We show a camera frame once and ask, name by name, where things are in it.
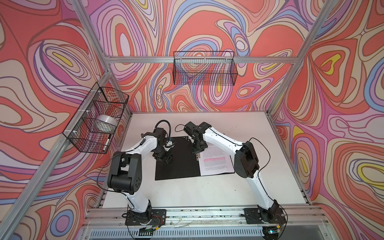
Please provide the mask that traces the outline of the printed paper sheet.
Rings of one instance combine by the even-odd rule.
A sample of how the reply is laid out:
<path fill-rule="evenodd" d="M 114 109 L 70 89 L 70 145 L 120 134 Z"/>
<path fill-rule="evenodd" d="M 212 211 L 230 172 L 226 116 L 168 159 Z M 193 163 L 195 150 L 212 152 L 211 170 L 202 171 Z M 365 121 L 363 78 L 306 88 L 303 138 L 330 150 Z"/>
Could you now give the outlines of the printed paper sheet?
<path fill-rule="evenodd" d="M 231 156 L 219 147 L 208 143 L 208 147 L 198 153 L 201 176 L 234 174 Z"/>

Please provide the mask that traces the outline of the white folder black inside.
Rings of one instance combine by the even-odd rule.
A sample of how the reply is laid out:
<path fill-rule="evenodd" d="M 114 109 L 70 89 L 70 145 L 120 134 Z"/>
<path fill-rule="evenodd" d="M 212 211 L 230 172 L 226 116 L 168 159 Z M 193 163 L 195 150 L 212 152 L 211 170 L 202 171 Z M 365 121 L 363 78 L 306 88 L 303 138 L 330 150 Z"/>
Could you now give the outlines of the white folder black inside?
<path fill-rule="evenodd" d="M 155 180 L 174 180 L 204 177 L 200 174 L 198 154 L 190 150 L 188 137 L 175 137 L 175 147 L 171 149 L 173 160 L 170 164 L 156 162 Z"/>

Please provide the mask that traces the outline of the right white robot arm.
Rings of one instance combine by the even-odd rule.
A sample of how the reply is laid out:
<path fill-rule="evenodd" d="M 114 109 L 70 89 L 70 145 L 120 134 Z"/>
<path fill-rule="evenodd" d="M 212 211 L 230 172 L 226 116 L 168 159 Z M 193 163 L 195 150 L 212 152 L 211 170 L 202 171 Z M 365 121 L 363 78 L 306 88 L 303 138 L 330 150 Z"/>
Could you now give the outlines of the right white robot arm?
<path fill-rule="evenodd" d="M 208 148 L 208 144 L 213 144 L 231 156 L 235 173 L 246 179 L 251 190 L 257 197 L 260 215 L 265 221 L 270 221 L 275 217 L 280 205 L 270 197 L 264 181 L 261 177 L 259 158 L 254 145 L 250 141 L 244 143 L 234 140 L 210 124 L 203 122 L 195 125 L 188 122 L 184 126 L 184 132 L 191 141 L 190 149 L 193 154 L 202 153 Z"/>

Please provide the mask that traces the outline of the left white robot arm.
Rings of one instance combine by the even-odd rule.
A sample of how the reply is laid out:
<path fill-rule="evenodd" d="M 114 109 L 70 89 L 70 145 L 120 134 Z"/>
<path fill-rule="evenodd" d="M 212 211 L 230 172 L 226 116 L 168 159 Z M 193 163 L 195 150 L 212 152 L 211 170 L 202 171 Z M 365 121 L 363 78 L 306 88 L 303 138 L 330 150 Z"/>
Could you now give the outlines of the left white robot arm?
<path fill-rule="evenodd" d="M 143 218 L 152 216 L 152 206 L 148 198 L 140 191 L 143 181 L 142 160 L 150 153 L 157 161 L 169 163 L 173 159 L 171 148 L 175 141 L 162 135 L 146 133 L 141 140 L 130 149 L 114 153 L 107 186 L 116 193 L 123 194 L 130 210 Z"/>

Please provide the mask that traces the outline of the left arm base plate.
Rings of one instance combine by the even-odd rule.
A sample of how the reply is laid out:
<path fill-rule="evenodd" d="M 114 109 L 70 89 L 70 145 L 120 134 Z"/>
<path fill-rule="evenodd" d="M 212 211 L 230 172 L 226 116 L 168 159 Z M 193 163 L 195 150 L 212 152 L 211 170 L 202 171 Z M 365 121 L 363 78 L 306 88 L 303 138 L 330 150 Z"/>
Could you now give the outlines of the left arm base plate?
<path fill-rule="evenodd" d="M 126 226 L 152 226 L 160 227 L 166 223 L 167 210 L 154 209 L 144 213 L 136 213 L 128 210 L 122 214 Z"/>

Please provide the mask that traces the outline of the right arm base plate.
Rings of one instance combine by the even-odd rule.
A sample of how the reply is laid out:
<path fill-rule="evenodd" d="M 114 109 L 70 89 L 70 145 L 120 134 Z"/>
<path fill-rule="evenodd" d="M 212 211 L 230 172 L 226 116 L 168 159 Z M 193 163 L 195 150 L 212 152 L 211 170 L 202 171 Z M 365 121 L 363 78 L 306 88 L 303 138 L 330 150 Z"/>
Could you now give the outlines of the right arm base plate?
<path fill-rule="evenodd" d="M 259 208 L 245 208 L 241 217 L 246 219 L 247 224 L 283 225 L 287 222 L 286 214 L 282 208 L 278 208 L 274 214 L 262 211 Z"/>

